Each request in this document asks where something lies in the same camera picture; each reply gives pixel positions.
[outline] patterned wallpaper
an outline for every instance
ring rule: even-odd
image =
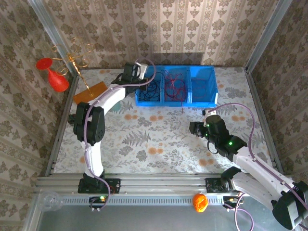
[[[278,0],[43,0],[72,50],[95,45],[92,68],[156,64],[244,66]]]
[[[21,230],[51,153],[64,94],[35,68],[51,46],[27,1],[0,1],[0,230]]]
[[[308,182],[308,1],[294,0],[252,72],[282,167]]]

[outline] blue storage bin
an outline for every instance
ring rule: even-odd
[[[153,73],[153,67],[149,66],[145,77],[150,78]],[[216,107],[217,97],[213,66],[158,65],[155,79],[147,91],[137,90],[135,93],[137,106],[208,108]]]

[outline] floral tablecloth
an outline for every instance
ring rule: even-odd
[[[83,70],[88,84],[104,81],[108,86],[118,70]],[[253,135],[253,151],[271,165],[269,152],[257,117],[249,86],[240,67],[215,68],[218,105],[243,103],[255,114],[257,126]],[[85,90],[79,81],[76,93]],[[73,102],[70,113],[76,112]],[[230,134],[248,142],[252,119],[241,107],[228,106],[218,111]],[[121,101],[118,111],[105,116],[106,132],[102,141],[102,163],[107,173],[221,173],[233,166],[219,154],[211,154],[204,139],[189,132],[189,122],[202,121],[202,108],[137,107],[134,94]],[[55,173],[84,171],[81,145],[67,123]]]

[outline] floral wallpaper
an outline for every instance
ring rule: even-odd
[[[109,86],[123,69],[83,70],[90,85],[101,81]],[[238,102],[254,106],[242,67],[215,68],[218,105]],[[86,89],[82,81],[76,93]],[[202,108],[139,107],[131,94],[105,116],[106,131],[101,144],[102,163],[106,173],[222,173],[233,165],[227,158],[207,150],[205,139],[192,135],[189,124],[202,121]],[[76,113],[72,104],[70,113]],[[230,133],[248,142],[252,127],[250,114],[241,107],[228,106],[218,111]],[[271,165],[264,135],[257,119],[253,135],[254,153]],[[54,173],[81,173],[85,170],[84,153],[66,124]]]
[[[0,230],[21,230],[61,117],[65,94],[35,68],[51,46],[27,1],[0,1]]]
[[[278,0],[42,0],[67,47],[95,46],[90,68],[155,64],[244,66]]]
[[[294,0],[252,72],[282,167],[308,182],[308,1]]]

